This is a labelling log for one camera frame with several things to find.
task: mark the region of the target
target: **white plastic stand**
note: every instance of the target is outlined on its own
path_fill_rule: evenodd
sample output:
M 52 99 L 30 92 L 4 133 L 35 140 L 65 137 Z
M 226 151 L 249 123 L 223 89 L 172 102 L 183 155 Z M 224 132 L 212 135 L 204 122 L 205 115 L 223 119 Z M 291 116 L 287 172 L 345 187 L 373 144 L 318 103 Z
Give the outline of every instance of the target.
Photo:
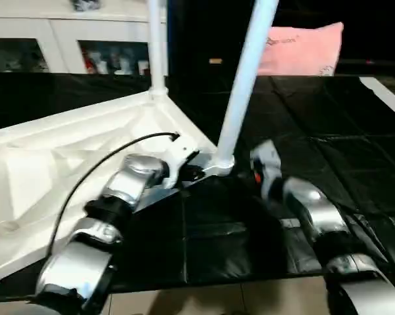
M 225 175 L 234 166 L 232 154 L 278 0 L 257 0 L 253 9 L 218 150 L 167 96 L 158 0 L 148 4 L 152 74 L 148 92 L 0 129 L 0 279 L 45 256 L 67 193 L 102 156 L 128 141 L 150 133 L 178 132 L 197 143 L 200 154 L 193 163 L 209 175 Z M 97 197 L 125 154 L 158 154 L 169 144 L 168 138 L 149 139 L 97 169 L 68 205 L 56 241 L 62 242 L 70 233 L 84 215 L 84 204 Z M 150 190 L 140 208 L 174 192 Z

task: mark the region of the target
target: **floor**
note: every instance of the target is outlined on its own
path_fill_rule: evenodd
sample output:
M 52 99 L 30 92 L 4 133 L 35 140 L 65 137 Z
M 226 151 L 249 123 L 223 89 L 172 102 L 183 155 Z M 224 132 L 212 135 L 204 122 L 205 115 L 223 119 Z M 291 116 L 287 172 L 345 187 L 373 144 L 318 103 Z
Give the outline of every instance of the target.
M 24 302 L 0 303 L 10 315 Z M 327 315 L 320 277 L 113 294 L 103 315 Z

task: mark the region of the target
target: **silver robot arm segment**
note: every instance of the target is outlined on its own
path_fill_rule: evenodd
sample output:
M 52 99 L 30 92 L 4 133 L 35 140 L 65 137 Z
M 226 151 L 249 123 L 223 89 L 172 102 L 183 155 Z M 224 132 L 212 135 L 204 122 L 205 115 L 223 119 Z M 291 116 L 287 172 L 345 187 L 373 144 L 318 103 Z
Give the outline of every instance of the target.
M 282 202 L 299 219 L 302 231 L 325 270 L 332 314 L 395 315 L 395 287 L 353 235 L 343 216 L 312 183 L 283 178 L 273 142 L 251 153 L 251 166 L 263 200 Z
M 46 262 L 28 307 L 38 314 L 43 314 L 41 310 L 44 314 L 99 314 L 117 269 L 115 254 L 144 191 L 157 185 L 170 189 L 179 176 L 186 181 L 197 179 L 181 176 L 190 173 L 189 166 L 199 168 L 186 165 L 198 154 L 196 149 L 191 139 L 180 136 L 161 158 L 128 155 L 99 197 L 84 206 L 87 216 L 77 222 L 67 244 Z M 28 308 L 21 311 L 25 314 Z

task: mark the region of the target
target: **pink pillow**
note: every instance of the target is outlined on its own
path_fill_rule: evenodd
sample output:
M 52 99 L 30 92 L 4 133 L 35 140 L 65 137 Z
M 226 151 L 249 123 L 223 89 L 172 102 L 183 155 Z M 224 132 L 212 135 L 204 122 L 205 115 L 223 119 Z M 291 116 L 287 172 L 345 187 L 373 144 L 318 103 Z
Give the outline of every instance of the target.
M 259 75 L 333 75 L 341 51 L 343 23 L 307 30 L 273 27 Z

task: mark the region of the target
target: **black cable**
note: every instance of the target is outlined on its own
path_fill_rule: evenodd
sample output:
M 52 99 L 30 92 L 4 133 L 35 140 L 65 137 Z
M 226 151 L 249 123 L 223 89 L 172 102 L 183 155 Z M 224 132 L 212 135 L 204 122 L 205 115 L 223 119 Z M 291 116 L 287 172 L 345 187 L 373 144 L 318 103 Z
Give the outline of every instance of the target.
M 126 149 L 129 146 L 132 146 L 133 144 L 136 144 L 140 141 L 149 139 L 149 138 L 154 138 L 154 137 L 160 137 L 160 136 L 170 136 L 172 139 L 171 140 L 175 140 L 179 137 L 179 134 L 176 133 L 152 133 L 150 135 L 146 135 L 146 136 L 142 136 L 140 138 L 137 138 L 133 141 L 130 141 L 122 146 L 120 146 L 119 148 L 115 149 L 114 151 L 111 151 L 109 154 L 107 154 L 106 156 L 104 156 L 100 161 L 98 161 L 97 163 L 95 163 L 75 184 L 75 186 L 71 189 L 70 193 L 68 194 L 68 196 L 65 199 L 65 202 L 63 203 L 62 207 L 60 208 L 60 212 L 56 218 L 56 222 L 54 224 L 54 229 L 52 232 L 52 236 L 51 236 L 51 240 L 49 241 L 49 244 L 47 246 L 47 251 L 46 251 L 46 258 L 49 258 L 52 255 L 53 252 L 53 245 L 54 245 L 54 241 L 56 239 L 56 235 L 58 233 L 59 230 L 59 226 L 60 226 L 60 221 L 62 220 L 62 217 L 64 215 L 65 209 L 69 204 L 69 201 L 71 200 L 73 194 L 75 193 L 75 191 L 81 186 L 81 184 L 88 178 L 88 176 L 91 175 L 91 173 L 93 171 L 95 171 L 97 169 L 97 167 L 99 167 L 101 164 L 103 164 L 105 161 L 107 161 L 108 159 L 110 159 L 112 156 L 114 156 L 115 154 L 119 153 L 120 151 Z

